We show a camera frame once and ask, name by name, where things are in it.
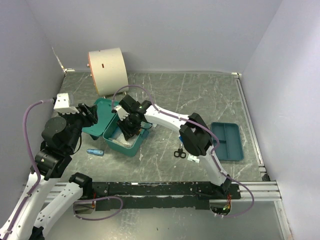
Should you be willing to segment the clear gauze packet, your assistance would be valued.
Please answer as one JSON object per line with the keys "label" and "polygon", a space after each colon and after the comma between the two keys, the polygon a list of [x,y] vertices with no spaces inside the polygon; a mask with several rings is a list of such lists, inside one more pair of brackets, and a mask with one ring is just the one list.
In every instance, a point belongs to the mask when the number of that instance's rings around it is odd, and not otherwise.
{"label": "clear gauze packet", "polygon": [[138,138],[138,136],[135,135],[132,138],[130,138],[129,140],[126,140],[124,134],[121,131],[116,131],[108,139],[110,141],[116,143],[117,145],[122,146],[122,147],[131,148],[135,144],[137,138]]}

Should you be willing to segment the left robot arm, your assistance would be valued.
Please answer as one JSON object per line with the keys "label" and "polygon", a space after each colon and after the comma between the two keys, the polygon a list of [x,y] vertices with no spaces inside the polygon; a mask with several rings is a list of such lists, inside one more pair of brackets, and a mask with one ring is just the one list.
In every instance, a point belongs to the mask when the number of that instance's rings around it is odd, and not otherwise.
{"label": "left robot arm", "polygon": [[58,110],[41,133],[40,151],[31,156],[31,168],[25,189],[12,214],[0,229],[2,240],[43,240],[49,231],[78,199],[89,199],[94,192],[92,178],[74,173],[54,200],[45,205],[48,194],[82,144],[82,130],[98,122],[97,105],[84,103]]}

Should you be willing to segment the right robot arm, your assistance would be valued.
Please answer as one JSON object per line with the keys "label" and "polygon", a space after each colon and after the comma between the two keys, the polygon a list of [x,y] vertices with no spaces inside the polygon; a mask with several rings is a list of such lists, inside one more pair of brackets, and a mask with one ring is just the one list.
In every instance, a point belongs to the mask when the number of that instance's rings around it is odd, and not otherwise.
{"label": "right robot arm", "polygon": [[149,100],[140,103],[130,95],[126,95],[118,105],[113,105],[112,112],[118,115],[117,125],[126,140],[138,133],[142,122],[177,132],[184,149],[203,164],[213,195],[223,199],[229,194],[231,177],[223,169],[215,153],[219,143],[213,142],[215,136],[199,114],[179,114],[163,109]]}

